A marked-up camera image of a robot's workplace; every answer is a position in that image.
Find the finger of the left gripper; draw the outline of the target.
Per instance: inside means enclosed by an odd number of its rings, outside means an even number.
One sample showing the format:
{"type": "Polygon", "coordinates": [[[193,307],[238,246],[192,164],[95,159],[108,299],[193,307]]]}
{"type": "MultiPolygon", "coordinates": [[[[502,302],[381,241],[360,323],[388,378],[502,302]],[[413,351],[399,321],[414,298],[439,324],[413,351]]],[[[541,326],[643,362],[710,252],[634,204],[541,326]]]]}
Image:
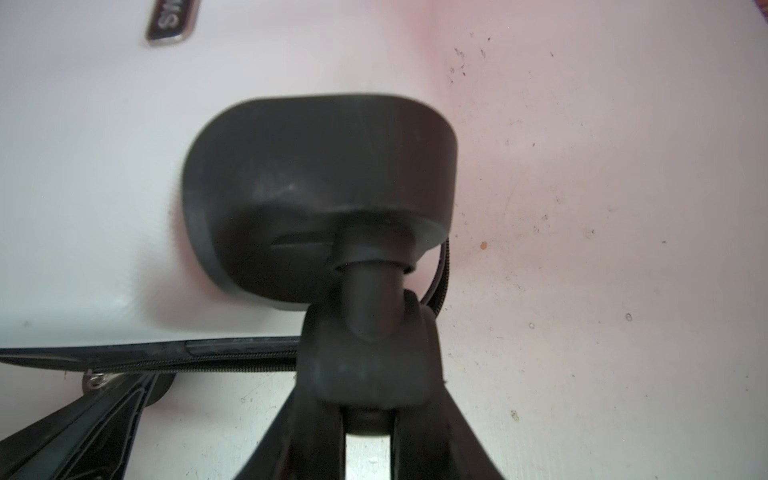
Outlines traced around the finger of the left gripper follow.
{"type": "Polygon", "coordinates": [[[1,441],[3,479],[122,479],[157,373],[86,373],[83,396],[1,441]]]}

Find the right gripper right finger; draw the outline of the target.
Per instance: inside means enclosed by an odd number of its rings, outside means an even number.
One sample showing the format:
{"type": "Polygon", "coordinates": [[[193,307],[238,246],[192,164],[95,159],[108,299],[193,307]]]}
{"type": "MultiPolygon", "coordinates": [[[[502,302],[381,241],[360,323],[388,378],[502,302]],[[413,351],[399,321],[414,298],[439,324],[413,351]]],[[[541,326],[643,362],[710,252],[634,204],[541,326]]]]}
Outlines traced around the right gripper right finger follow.
{"type": "Polygon", "coordinates": [[[501,479],[447,388],[426,404],[397,412],[392,431],[394,479],[501,479]]]}

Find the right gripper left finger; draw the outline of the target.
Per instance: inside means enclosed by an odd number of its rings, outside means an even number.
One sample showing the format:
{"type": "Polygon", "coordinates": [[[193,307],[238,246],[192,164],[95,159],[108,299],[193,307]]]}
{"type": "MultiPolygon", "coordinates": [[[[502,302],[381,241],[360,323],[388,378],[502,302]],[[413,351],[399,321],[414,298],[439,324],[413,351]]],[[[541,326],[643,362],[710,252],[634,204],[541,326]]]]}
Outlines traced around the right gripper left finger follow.
{"type": "Polygon", "coordinates": [[[343,479],[345,451],[341,409],[294,389],[236,479],[343,479]]]}

